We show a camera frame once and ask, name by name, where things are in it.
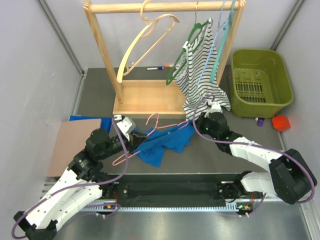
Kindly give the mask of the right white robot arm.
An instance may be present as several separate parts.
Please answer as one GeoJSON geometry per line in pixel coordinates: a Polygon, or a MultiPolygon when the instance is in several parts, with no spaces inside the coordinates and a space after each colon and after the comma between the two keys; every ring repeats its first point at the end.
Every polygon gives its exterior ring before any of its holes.
{"type": "Polygon", "coordinates": [[[272,194],[287,204],[303,202],[303,197],[315,194],[318,182],[299,151],[281,151],[248,140],[230,130],[221,112],[201,113],[194,122],[196,132],[214,142],[221,152],[264,169],[264,172],[244,171],[234,179],[233,192],[245,198],[251,192],[272,194]]]}

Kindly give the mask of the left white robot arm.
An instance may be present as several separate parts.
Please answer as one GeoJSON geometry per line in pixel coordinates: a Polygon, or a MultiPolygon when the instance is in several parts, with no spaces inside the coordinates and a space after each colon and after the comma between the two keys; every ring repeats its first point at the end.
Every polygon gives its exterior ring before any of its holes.
{"type": "Polygon", "coordinates": [[[74,156],[46,195],[30,209],[14,215],[14,227],[19,227],[29,240],[52,240],[88,204],[113,194],[112,183],[120,176],[109,178],[102,173],[103,160],[121,151],[132,152],[147,139],[146,134],[135,130],[128,135],[118,132],[113,137],[102,128],[94,130],[85,148],[74,156]]]}

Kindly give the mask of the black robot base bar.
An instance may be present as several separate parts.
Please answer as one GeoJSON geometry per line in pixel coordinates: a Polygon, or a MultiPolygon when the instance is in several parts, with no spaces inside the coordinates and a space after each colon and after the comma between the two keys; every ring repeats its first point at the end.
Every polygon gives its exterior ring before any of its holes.
{"type": "Polygon", "coordinates": [[[223,207],[227,202],[252,201],[236,193],[233,173],[126,174],[107,187],[103,200],[123,208],[223,207]]]}

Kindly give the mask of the pink wire hanger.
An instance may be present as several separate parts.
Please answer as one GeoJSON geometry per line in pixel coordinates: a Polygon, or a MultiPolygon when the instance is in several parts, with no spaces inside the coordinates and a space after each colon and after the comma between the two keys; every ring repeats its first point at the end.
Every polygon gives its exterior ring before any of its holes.
{"type": "MultiPolygon", "coordinates": [[[[153,116],[156,116],[156,120],[155,120],[155,125],[153,127],[153,129],[147,133],[147,136],[150,136],[152,133],[154,133],[156,130],[160,130],[160,129],[166,129],[166,128],[172,128],[172,127],[175,127],[175,126],[179,126],[179,130],[180,129],[183,129],[185,128],[188,124],[189,124],[189,121],[188,120],[185,120],[185,121],[182,121],[180,123],[174,123],[174,124],[169,124],[169,125],[164,125],[164,126],[159,126],[159,118],[160,118],[160,114],[159,113],[152,113],[151,115],[149,115],[149,117],[147,118],[146,122],[145,122],[145,125],[147,126],[149,121],[151,120],[151,118],[153,116]]],[[[121,159],[122,157],[124,157],[125,154],[122,154],[121,156],[119,156],[117,159],[115,159],[113,162],[112,162],[112,165],[113,166],[118,166],[120,164],[122,164],[125,159],[121,159]]]]}

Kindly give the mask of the blue tank top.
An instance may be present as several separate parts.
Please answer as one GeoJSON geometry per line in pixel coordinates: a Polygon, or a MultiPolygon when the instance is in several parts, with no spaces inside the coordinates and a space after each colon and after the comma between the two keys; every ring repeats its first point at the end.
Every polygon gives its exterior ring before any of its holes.
{"type": "Polygon", "coordinates": [[[134,153],[145,163],[160,167],[166,150],[181,154],[190,145],[195,129],[190,120],[169,127],[163,131],[153,131],[134,153]]]}

